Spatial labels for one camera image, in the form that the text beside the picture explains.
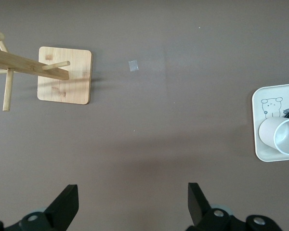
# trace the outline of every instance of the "silver bolt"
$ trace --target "silver bolt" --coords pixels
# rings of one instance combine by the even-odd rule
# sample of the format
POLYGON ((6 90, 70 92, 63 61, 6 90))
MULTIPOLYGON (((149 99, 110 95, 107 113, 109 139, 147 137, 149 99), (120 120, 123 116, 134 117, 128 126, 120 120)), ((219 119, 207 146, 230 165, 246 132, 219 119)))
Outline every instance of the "silver bolt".
POLYGON ((34 221, 34 220, 36 220, 37 218, 38 218, 38 216, 32 215, 32 216, 30 216, 30 217, 28 218, 28 221, 34 221))
POLYGON ((214 211, 214 215, 217 217, 222 218, 223 217, 223 212, 221 210, 215 210, 214 211))
POLYGON ((265 225, 265 221, 259 217, 254 218, 254 222, 258 225, 265 225))

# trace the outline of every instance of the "white mug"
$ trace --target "white mug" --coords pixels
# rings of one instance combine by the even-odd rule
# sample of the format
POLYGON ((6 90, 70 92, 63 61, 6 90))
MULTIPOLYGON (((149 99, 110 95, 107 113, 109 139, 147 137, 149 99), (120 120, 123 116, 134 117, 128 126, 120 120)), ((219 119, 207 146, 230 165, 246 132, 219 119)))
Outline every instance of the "white mug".
POLYGON ((259 136, 263 143, 289 155, 289 118, 271 117, 259 127, 259 136))

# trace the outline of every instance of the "blue drawing on tray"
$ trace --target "blue drawing on tray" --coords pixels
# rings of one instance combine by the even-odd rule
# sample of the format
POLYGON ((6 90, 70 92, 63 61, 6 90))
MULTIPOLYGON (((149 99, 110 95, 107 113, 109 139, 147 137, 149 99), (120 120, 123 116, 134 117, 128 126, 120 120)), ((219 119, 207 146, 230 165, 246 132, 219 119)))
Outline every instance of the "blue drawing on tray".
POLYGON ((266 119, 270 117, 280 117, 282 101, 283 98, 281 97, 261 100, 263 113, 265 114, 266 119))

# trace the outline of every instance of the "cartoon bear illustration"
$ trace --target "cartoon bear illustration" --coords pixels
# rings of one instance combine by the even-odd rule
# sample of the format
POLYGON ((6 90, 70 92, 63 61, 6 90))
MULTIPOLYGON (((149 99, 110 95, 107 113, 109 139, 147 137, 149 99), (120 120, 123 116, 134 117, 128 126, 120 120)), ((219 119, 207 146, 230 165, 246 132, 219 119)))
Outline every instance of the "cartoon bear illustration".
POLYGON ((280 117, 280 109, 282 101, 283 98, 281 97, 261 100, 262 109, 266 119, 270 117, 280 117))

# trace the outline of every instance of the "square wooden board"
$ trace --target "square wooden board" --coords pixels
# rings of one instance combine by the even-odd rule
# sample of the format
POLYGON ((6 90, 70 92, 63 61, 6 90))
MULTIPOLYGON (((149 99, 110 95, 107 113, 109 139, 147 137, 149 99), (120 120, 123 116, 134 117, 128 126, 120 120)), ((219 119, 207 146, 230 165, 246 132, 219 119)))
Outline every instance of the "square wooden board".
POLYGON ((41 47, 39 62, 55 64, 70 61, 61 67, 69 72, 69 80, 38 77, 38 99, 61 103, 88 104, 90 101, 92 53, 56 47, 41 47))

